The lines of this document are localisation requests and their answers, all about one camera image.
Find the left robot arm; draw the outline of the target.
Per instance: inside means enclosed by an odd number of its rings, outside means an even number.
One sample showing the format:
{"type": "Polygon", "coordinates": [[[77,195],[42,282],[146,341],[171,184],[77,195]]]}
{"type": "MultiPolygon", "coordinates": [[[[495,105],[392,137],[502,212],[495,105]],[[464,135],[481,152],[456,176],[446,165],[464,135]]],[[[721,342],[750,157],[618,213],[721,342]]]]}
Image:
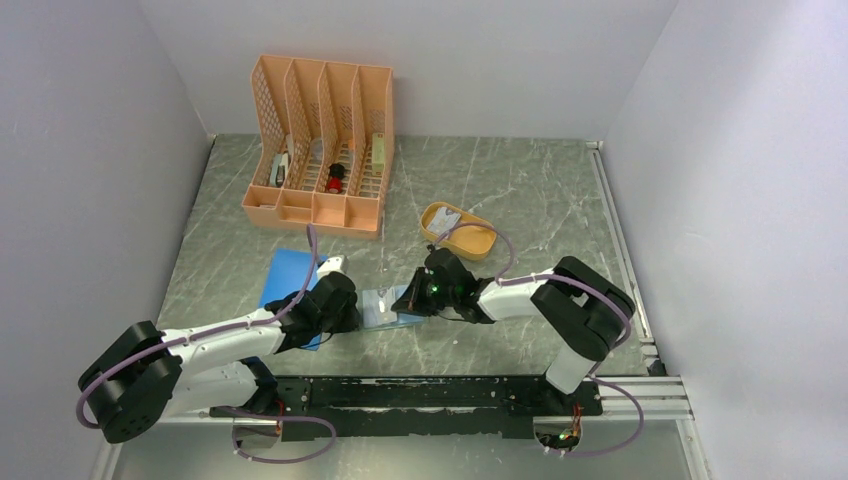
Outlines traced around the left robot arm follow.
{"type": "Polygon", "coordinates": [[[189,411],[241,407],[264,415],[275,406],[277,383],[262,357],[356,330],[356,304],[354,282],[333,271],[236,319],[166,330],[135,323],[80,376],[77,419],[118,444],[189,411]]]}

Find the yellow oval tray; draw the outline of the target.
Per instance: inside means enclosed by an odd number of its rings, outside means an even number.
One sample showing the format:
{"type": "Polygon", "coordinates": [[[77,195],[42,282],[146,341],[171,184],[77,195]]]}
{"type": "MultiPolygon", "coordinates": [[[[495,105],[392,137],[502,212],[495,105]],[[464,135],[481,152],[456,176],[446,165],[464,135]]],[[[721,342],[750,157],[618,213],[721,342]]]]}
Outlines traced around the yellow oval tray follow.
{"type": "Polygon", "coordinates": [[[434,202],[424,210],[419,220],[422,235],[431,242],[437,239],[425,230],[425,225],[439,206],[451,207],[462,215],[460,222],[452,228],[448,236],[440,241],[439,245],[467,260],[479,261],[486,258],[497,239],[494,231],[481,227],[481,224],[489,224],[489,222],[449,203],[434,202]]]}

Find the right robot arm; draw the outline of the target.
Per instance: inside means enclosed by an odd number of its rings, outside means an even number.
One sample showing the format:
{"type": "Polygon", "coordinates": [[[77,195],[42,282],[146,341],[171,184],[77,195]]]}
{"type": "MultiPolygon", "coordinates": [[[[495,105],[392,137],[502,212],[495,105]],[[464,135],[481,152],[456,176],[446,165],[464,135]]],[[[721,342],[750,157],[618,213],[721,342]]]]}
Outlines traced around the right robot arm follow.
{"type": "Polygon", "coordinates": [[[477,278],[460,258],[438,248],[416,269],[391,310],[418,317],[454,311],[471,324],[537,316],[563,340],[545,371],[542,406],[562,414],[578,399],[578,386],[632,331],[636,305],[624,290],[587,264],[565,256],[551,269],[512,279],[477,278]]]}

